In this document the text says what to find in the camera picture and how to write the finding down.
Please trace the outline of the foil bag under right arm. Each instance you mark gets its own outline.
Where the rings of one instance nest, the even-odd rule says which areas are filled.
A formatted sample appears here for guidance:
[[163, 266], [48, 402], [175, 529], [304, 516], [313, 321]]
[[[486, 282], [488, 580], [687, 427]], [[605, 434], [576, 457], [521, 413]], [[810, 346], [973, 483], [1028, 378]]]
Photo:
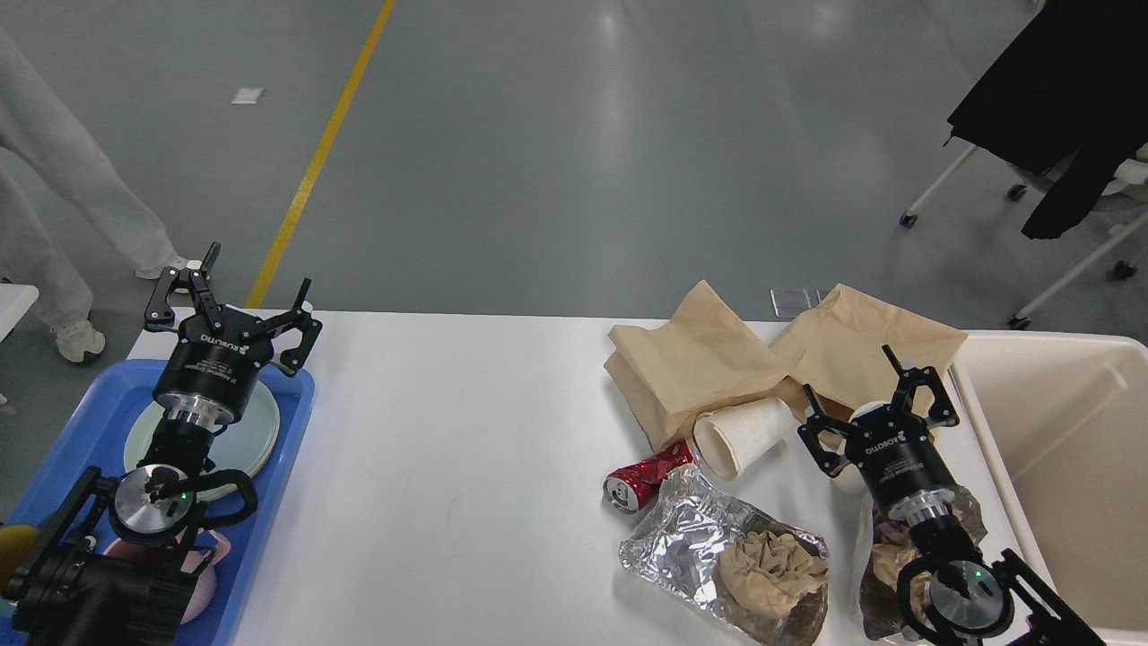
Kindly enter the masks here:
[[[971, 491], [957, 487], [951, 507], [974, 544], [979, 545], [984, 536], [987, 536], [987, 528], [983, 522], [980, 504]], [[900, 639], [905, 643], [922, 643], [897, 602], [899, 573], [921, 557], [908, 535], [908, 526], [882, 515], [877, 503], [872, 503], [872, 509], [861, 519], [868, 522], [862, 524], [862, 532], [858, 537], [860, 557], [864, 557], [864, 570], [858, 581], [858, 613], [864, 637], [869, 641]], [[910, 608], [914, 617], [922, 623], [926, 622], [924, 608], [926, 584], [930, 581], [931, 575], [920, 575], [910, 585]]]

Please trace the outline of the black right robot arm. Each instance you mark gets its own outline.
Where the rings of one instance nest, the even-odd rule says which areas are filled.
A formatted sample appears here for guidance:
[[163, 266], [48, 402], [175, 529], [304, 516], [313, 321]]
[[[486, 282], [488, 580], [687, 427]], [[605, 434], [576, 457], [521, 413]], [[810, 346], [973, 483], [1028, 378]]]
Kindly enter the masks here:
[[988, 563], [960, 523], [957, 484], [930, 433], [960, 418], [931, 365], [903, 365], [883, 347], [897, 373], [889, 400], [838, 420], [804, 386], [808, 415], [799, 437], [829, 477], [856, 467], [882, 515], [907, 527], [918, 557], [897, 571], [895, 602], [914, 635], [934, 645], [980, 645], [1004, 633], [1015, 602], [1029, 609], [1021, 645], [1099, 645], [1101, 638], [1013, 548]]

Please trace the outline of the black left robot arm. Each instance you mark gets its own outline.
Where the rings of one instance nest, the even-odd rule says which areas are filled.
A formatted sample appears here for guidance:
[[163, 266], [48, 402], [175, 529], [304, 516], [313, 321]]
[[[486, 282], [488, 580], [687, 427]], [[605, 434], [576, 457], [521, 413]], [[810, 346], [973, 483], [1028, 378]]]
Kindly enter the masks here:
[[242, 421], [262, 369], [303, 371], [323, 324], [305, 305], [310, 279], [269, 318], [222, 305], [218, 254], [165, 268], [146, 308], [146, 330], [177, 340], [152, 389], [161, 413], [144, 456], [119, 475], [82, 470], [5, 579], [29, 645], [171, 645], [225, 555], [209, 536], [259, 512], [254, 478], [214, 462], [214, 442]]

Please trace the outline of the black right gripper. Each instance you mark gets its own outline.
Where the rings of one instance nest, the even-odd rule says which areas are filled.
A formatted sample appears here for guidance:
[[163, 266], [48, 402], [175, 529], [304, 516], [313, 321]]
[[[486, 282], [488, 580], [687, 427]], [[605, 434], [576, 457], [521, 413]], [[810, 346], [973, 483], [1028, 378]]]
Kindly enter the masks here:
[[[929, 428], [955, 428], [960, 417], [932, 365], [903, 365], [889, 344], [881, 347], [898, 381], [886, 408], [858, 408], [848, 421], [830, 417], [810, 384], [802, 386], [810, 413], [798, 436], [828, 478], [838, 477], [852, 462], [864, 478], [882, 515], [899, 522], [922, 522], [952, 512], [955, 478], [929, 437]], [[915, 413], [915, 397], [926, 388], [932, 404], [926, 417]], [[848, 456], [820, 441], [829, 431], [848, 441]]]

